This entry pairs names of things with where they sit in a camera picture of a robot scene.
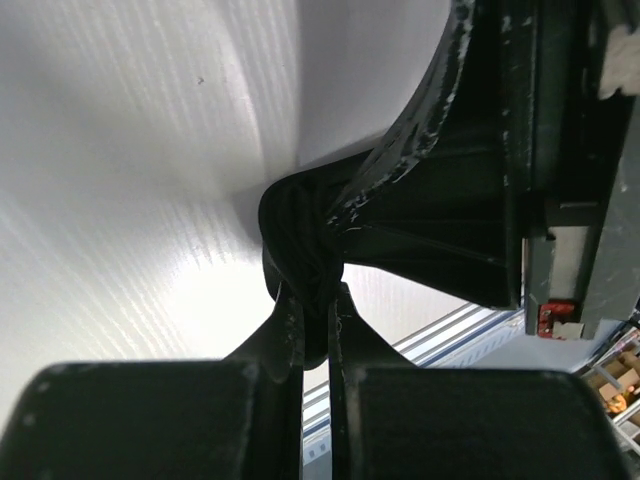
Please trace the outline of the black necktie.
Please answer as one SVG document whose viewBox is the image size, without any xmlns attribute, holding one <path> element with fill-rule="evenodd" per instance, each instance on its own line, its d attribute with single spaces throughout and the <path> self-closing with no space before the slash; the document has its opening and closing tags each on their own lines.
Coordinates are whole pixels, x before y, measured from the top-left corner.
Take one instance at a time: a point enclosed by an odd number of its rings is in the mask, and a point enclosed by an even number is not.
<svg viewBox="0 0 640 480">
<path fill-rule="evenodd" d="M 262 265 L 275 307 L 245 345 L 278 380 L 327 359 L 349 369 L 392 361 L 390 345 L 365 321 L 339 317 L 353 306 L 345 298 L 345 265 L 392 271 L 386 244 L 374 229 L 335 231 L 327 219 L 329 203 L 368 155 L 362 151 L 288 175 L 260 199 Z"/>
</svg>

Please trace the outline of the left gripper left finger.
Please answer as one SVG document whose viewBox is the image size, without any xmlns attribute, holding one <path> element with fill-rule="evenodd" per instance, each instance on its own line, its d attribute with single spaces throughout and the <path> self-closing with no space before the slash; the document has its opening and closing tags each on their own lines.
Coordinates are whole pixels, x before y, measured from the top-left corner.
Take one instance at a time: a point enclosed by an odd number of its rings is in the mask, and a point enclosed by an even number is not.
<svg viewBox="0 0 640 480">
<path fill-rule="evenodd" d="M 298 479 L 303 312 L 272 314 L 221 360 L 50 365 L 1 439 L 5 479 Z"/>
</svg>

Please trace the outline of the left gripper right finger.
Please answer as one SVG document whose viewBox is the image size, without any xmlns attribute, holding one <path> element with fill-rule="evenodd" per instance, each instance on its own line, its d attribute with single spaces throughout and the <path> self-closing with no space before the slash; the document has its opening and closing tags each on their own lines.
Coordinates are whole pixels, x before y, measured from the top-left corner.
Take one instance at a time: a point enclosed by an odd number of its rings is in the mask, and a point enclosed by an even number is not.
<svg viewBox="0 0 640 480">
<path fill-rule="evenodd" d="M 587 385 L 561 371 L 421 368 L 341 286 L 328 311 L 336 479 L 626 479 Z"/>
</svg>

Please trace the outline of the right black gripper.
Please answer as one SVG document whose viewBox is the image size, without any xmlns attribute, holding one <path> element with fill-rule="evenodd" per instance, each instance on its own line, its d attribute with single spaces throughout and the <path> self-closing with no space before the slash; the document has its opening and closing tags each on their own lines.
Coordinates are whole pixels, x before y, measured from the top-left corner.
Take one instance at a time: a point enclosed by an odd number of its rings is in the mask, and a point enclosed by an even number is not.
<svg viewBox="0 0 640 480">
<path fill-rule="evenodd" d="M 409 103 L 346 184 L 344 260 L 590 340 L 639 298 L 639 5 L 454 1 Z"/>
</svg>

